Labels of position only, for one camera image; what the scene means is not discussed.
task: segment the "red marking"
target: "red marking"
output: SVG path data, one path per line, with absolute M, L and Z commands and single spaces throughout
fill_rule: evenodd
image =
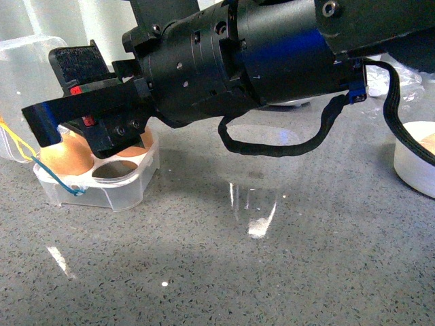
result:
M 77 94 L 81 94 L 83 92 L 82 89 L 80 88 L 80 86 L 72 87 L 72 89 L 70 89 L 69 91 L 70 91 L 71 95 L 77 95 Z
M 86 117 L 82 117 L 83 119 L 83 123 L 86 127 L 92 127 L 95 126 L 96 122 L 94 117 L 92 117 L 91 115 L 87 115 Z
M 74 86 L 72 89 L 69 90 L 71 95 L 78 95 L 83 92 L 83 90 L 80 88 L 80 86 Z M 94 117 L 91 115 L 87 115 L 86 117 L 82 117 L 83 123 L 86 127 L 92 127 L 95 126 L 96 122 Z

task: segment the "black ribbon cable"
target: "black ribbon cable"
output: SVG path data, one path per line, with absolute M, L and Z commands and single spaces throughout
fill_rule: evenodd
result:
M 435 155 L 421 146 L 405 129 L 402 122 L 399 119 L 398 109 L 400 103 L 400 79 L 397 71 L 386 62 L 364 60 L 365 65 L 378 66 L 389 72 L 389 90 L 388 95 L 383 105 L 383 117 L 387 122 L 387 125 L 393 132 L 394 136 L 405 145 L 410 151 L 412 151 L 419 158 L 425 162 L 435 166 Z

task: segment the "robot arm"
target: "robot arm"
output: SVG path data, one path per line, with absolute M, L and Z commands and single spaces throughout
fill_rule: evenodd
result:
M 227 148 L 272 155 L 236 144 L 225 124 L 264 105 L 348 90 L 326 107 L 311 143 L 280 153 L 300 155 L 323 141 L 344 105 L 365 101 L 364 56 L 392 49 L 435 71 L 433 44 L 428 60 L 413 54 L 419 37 L 434 41 L 431 0 L 225 0 L 203 11 L 196 0 L 130 2 L 138 27 L 122 42 L 135 59 L 113 62 L 115 74 L 92 42 L 50 54 L 65 97 L 23 109 L 42 147 L 61 141 L 59 124 L 75 122 L 106 158 L 136 143 L 152 116 L 173 128 L 224 116 Z

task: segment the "black cylindrical motor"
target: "black cylindrical motor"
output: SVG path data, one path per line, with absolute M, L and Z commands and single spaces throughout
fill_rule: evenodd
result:
M 313 0 L 240 0 L 167 26 L 142 67 L 158 110 L 193 122 L 346 90 L 349 68 L 334 61 Z

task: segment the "brown egg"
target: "brown egg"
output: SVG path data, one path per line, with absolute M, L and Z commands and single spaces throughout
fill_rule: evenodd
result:
M 142 148 L 137 146 L 128 147 L 123 151 L 120 151 L 118 156 L 122 158 L 133 158 L 135 156 L 140 156 L 142 154 L 145 154 L 148 151 L 148 148 Z M 133 162 L 129 161 L 121 161 L 122 165 L 126 166 L 127 168 L 131 168 L 132 170 L 135 170 L 137 168 L 137 165 Z
M 420 145 L 435 155 L 435 134 L 431 134 L 420 141 Z
M 150 148 L 153 144 L 152 133 L 150 127 L 145 127 L 145 132 L 141 134 L 142 143 L 146 148 Z
M 73 131 L 70 132 L 70 135 L 72 137 L 74 137 L 75 139 L 77 139 L 84 147 L 87 147 L 90 150 L 89 144 L 88 144 L 87 140 L 83 136 L 80 136 L 79 134 L 76 134 Z
M 57 175 L 82 175 L 94 166 L 89 146 L 77 137 L 62 135 L 62 143 L 41 148 L 41 162 Z

